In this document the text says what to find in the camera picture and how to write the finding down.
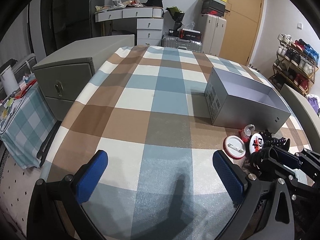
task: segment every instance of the silver bolt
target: silver bolt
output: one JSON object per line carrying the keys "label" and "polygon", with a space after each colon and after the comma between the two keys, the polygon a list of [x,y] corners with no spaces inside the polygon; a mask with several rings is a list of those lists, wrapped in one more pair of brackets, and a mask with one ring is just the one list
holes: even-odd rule
{"label": "silver bolt", "polygon": [[248,175],[248,178],[249,178],[250,180],[256,180],[256,179],[257,179],[257,176],[254,175],[253,173],[250,173],[250,174]]}
{"label": "silver bolt", "polygon": [[64,177],[65,181],[71,181],[73,179],[73,176],[71,174],[68,174]]}
{"label": "silver bolt", "polygon": [[281,185],[283,185],[283,184],[284,184],[284,179],[279,178],[279,179],[278,179],[278,182],[279,182]]}
{"label": "silver bolt", "polygon": [[38,186],[40,186],[43,182],[44,182],[43,179],[38,179],[38,180],[36,181],[36,184],[37,184]]}

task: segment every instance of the red shoe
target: red shoe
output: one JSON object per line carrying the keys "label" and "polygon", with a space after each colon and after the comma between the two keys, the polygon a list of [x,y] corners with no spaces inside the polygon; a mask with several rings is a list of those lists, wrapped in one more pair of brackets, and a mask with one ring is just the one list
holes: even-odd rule
{"label": "red shoe", "polygon": [[308,86],[309,81],[306,78],[302,77],[302,82],[300,83],[299,88],[304,92],[307,90]]}
{"label": "red shoe", "polygon": [[298,87],[301,83],[301,76],[300,74],[297,74],[296,78],[294,79],[294,84]]}
{"label": "red shoe", "polygon": [[299,41],[296,40],[294,45],[295,45],[296,49],[298,49],[301,52],[303,52],[303,50],[304,50],[304,45],[303,44],[301,44]]}

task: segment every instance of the plaid tablecloth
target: plaid tablecloth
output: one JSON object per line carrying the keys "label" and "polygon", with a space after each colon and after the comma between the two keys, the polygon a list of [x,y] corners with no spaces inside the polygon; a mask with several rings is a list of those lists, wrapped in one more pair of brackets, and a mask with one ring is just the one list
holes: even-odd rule
{"label": "plaid tablecloth", "polygon": [[[259,73],[222,58],[120,48],[71,107],[41,177],[61,180],[103,149],[108,167],[83,207],[107,239],[214,239],[235,209],[212,155],[238,131],[211,124],[204,89],[212,67],[272,87]],[[294,115],[282,135],[291,139],[292,153],[308,147]]]}
{"label": "plaid tablecloth", "polygon": [[22,99],[15,115],[1,128],[0,138],[22,169],[39,167],[36,158],[56,120],[35,83]]}

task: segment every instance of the open cardboard box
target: open cardboard box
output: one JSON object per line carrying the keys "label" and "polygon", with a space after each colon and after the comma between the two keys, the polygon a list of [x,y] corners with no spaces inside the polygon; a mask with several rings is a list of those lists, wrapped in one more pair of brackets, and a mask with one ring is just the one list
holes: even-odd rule
{"label": "open cardboard box", "polygon": [[291,115],[271,87],[229,71],[212,68],[204,93],[214,126],[276,133]]}

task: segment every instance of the teal checkered tablecloth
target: teal checkered tablecloth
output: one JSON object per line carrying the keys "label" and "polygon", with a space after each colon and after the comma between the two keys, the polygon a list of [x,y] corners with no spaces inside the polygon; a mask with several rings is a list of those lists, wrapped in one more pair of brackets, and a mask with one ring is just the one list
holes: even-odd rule
{"label": "teal checkered tablecloth", "polygon": [[29,89],[17,106],[11,121],[1,127],[0,138],[22,169],[33,166],[38,168],[40,160],[36,155],[56,120],[38,83]]}

